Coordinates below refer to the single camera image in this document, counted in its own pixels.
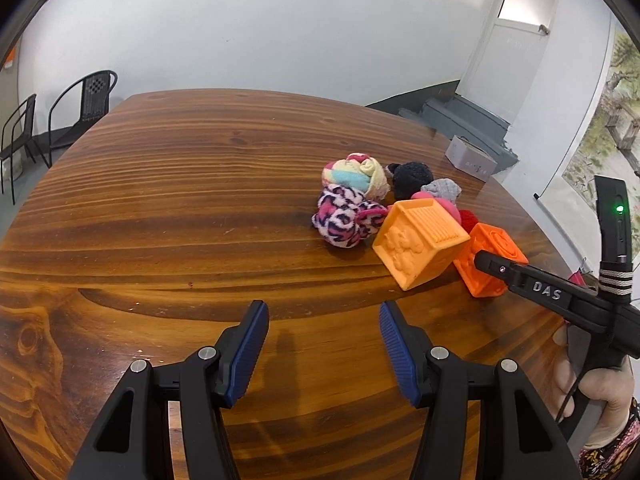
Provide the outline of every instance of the light orange cube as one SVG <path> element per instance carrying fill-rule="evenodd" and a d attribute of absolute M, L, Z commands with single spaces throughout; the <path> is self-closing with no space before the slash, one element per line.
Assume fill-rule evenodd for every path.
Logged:
<path fill-rule="evenodd" d="M 476 224 L 471 229 L 471 241 L 462 249 L 458 257 L 453 260 L 453 264 L 473 297 L 491 298 L 500 296 L 507 290 L 507 285 L 503 280 L 477 270 L 474 265 L 474 258 L 478 251 L 481 250 L 498 254 L 498 256 L 503 256 L 519 264 L 526 265 L 529 260 L 504 229 L 488 224 Z"/>
<path fill-rule="evenodd" d="M 402 290 L 437 278 L 469 240 L 433 198 L 401 200 L 391 208 L 373 250 Z"/>

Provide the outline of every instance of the white door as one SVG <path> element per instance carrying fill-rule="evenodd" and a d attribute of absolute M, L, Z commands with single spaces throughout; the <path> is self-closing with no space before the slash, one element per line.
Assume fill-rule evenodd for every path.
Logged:
<path fill-rule="evenodd" d="M 555 8 L 556 0 L 503 0 L 458 93 L 513 124 L 553 33 Z"/>

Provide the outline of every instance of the baseboard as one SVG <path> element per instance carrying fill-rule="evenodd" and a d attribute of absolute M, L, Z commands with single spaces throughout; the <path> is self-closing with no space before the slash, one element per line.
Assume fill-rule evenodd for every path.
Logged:
<path fill-rule="evenodd" d="M 451 99 L 456 93 L 458 83 L 460 83 L 460 80 L 449 81 L 411 92 L 405 92 L 404 94 L 394 95 L 377 103 L 367 105 L 367 108 L 373 108 L 374 110 L 380 110 L 381 112 L 393 115 L 398 115 L 400 108 L 406 108 L 412 112 L 419 113 L 424 103 L 431 98 L 436 98 L 443 102 Z"/>

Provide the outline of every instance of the floral sleeve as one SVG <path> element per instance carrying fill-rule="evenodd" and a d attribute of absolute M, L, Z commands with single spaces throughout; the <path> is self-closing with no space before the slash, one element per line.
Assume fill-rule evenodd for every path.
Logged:
<path fill-rule="evenodd" d="M 583 449 L 580 470 L 584 480 L 613 480 L 631 456 L 640 439 L 638 402 L 631 400 L 629 420 L 625 429 L 610 444 L 599 449 Z"/>

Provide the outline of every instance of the wood grain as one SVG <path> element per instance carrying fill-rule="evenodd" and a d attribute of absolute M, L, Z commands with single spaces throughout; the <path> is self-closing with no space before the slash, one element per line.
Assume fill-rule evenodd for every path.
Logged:
<path fill-rule="evenodd" d="M 398 300 L 434 343 L 545 381 L 559 318 L 505 294 L 470 296 L 453 266 L 402 292 L 364 245 L 310 226 L 331 160 L 422 160 L 462 186 L 459 206 L 505 228 L 533 265 L 568 269 L 494 181 L 444 157 L 407 120 L 276 92 L 132 96 L 60 158 L 0 246 L 0 417 L 43 479 L 64 478 L 127 365 L 184 359 L 265 300 L 271 328 L 249 390 L 224 413 L 244 480 L 405 479 L 425 413 L 401 397 L 378 329 Z M 464 478 L 474 477 L 470 404 Z M 172 416 L 177 478 L 185 479 Z"/>

